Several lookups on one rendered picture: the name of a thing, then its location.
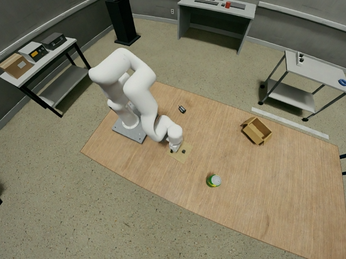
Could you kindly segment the brown cardboard box with flaps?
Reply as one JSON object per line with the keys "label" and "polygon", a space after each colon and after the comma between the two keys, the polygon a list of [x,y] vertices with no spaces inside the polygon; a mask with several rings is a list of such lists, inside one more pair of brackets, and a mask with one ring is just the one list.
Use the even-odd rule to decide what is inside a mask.
{"label": "brown cardboard box with flaps", "polygon": [[267,127],[258,117],[249,118],[246,122],[243,123],[243,125],[247,125],[245,129],[243,129],[243,131],[251,139],[253,139],[253,141],[257,145],[263,142],[264,146],[272,137],[272,130],[269,127]]}

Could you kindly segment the beige square mat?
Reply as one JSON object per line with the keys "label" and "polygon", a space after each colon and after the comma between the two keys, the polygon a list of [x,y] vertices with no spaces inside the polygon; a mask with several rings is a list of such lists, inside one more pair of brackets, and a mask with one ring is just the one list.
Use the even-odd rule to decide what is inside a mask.
{"label": "beige square mat", "polygon": [[[185,149],[185,153],[182,153],[182,150]],[[179,149],[177,152],[173,152],[171,153],[170,149],[167,150],[166,154],[173,157],[174,159],[178,160],[179,162],[181,162],[182,164],[184,164],[184,162],[186,161],[188,155],[190,154],[191,150],[193,149],[193,146],[186,143],[185,141],[182,141]]]}

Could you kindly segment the green drink can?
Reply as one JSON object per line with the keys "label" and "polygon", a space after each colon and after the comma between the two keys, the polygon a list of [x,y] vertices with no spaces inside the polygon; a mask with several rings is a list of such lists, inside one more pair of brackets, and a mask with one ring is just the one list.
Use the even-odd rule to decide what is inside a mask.
{"label": "green drink can", "polygon": [[206,184],[209,187],[217,187],[221,184],[221,178],[218,175],[212,175],[206,179]]}

